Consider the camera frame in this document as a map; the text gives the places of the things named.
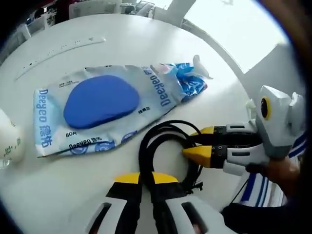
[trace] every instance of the person's hand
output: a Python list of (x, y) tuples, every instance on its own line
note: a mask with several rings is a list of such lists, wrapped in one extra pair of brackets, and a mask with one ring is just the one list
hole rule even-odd
[(260, 173), (280, 186), (286, 196), (292, 196), (299, 176), (299, 168), (289, 157), (281, 160), (271, 159), (267, 166), (250, 164), (246, 167), (249, 173)]

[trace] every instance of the white table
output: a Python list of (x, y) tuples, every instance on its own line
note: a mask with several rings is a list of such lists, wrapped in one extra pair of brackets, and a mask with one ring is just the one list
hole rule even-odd
[[(103, 36), (106, 42), (59, 54), (14, 81), (20, 67), (43, 51), (88, 36)], [(21, 163), (0, 171), (0, 196), (25, 233), (58, 233), (68, 214), (93, 195), (106, 194), (115, 176), (138, 171), (139, 143), (146, 133), (141, 132), (108, 153), (37, 159), (33, 139), (34, 89), (86, 66), (185, 62), (192, 61), (196, 54), (214, 79), (207, 80), (204, 93), (175, 108), (162, 121), (182, 119), (199, 128), (247, 121), (247, 94), (225, 61), (200, 38), (157, 20), (127, 15), (76, 18), (38, 33), (12, 53), (0, 68), (0, 108), (28, 132), (27, 150)], [(191, 129), (182, 128), (191, 133)], [(177, 143), (165, 142), (155, 155), (155, 168), (184, 178), (186, 163), (180, 152)], [(205, 169), (201, 180), (204, 190), (195, 194), (221, 209), (230, 201), (239, 178), (221, 170)], [(138, 234), (156, 233), (149, 200), (149, 194), (144, 192)]]

